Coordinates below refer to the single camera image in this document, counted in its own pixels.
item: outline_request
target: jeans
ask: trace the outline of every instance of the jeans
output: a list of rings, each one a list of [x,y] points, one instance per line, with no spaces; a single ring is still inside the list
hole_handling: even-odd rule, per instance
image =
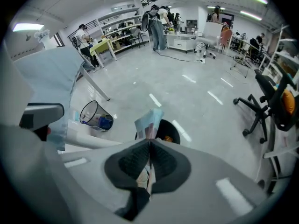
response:
[[[99,63],[98,63],[96,57],[95,56],[92,57],[88,47],[84,47],[84,48],[80,49],[80,51],[82,54],[84,54],[85,56],[90,58],[90,62],[94,67],[99,66]]]
[[[150,29],[153,34],[154,48],[158,49],[160,46],[160,50],[164,50],[166,46],[162,22],[157,20],[152,21]]]

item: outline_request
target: wastebasket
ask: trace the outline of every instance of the wastebasket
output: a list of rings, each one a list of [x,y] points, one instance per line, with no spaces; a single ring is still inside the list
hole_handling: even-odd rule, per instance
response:
[[[96,130],[108,131],[113,125],[113,117],[96,100],[89,102],[80,114],[80,123]]]
[[[180,144],[181,138],[179,136],[178,130],[176,127],[169,121],[162,119],[160,121],[160,125],[157,131],[156,138],[160,138],[165,140],[165,137],[168,136],[172,138],[172,143]]]

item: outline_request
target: white cabinet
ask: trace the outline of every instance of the white cabinet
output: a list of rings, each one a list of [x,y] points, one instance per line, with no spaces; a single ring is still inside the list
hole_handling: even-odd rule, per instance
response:
[[[175,48],[184,50],[186,53],[189,50],[194,50],[196,41],[191,39],[192,35],[179,34],[179,35],[165,35],[167,39],[167,46],[169,48]]]

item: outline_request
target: gray chair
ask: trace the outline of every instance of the gray chair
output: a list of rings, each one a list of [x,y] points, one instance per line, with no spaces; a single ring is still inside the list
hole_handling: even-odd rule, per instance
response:
[[[210,55],[213,55],[213,59],[216,58],[216,54],[209,50],[209,46],[216,46],[218,44],[220,34],[222,30],[222,25],[213,22],[207,22],[205,25],[205,29],[203,31],[203,37],[198,37],[196,41],[202,42],[206,46],[206,50],[204,52],[203,57],[206,57],[206,53],[208,52]]]

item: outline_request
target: box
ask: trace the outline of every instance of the box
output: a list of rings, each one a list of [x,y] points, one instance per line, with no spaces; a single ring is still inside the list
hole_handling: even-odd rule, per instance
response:
[[[116,49],[117,49],[117,50],[119,50],[119,49],[121,48],[121,45],[120,45],[119,42],[116,42],[115,45],[116,45]]]

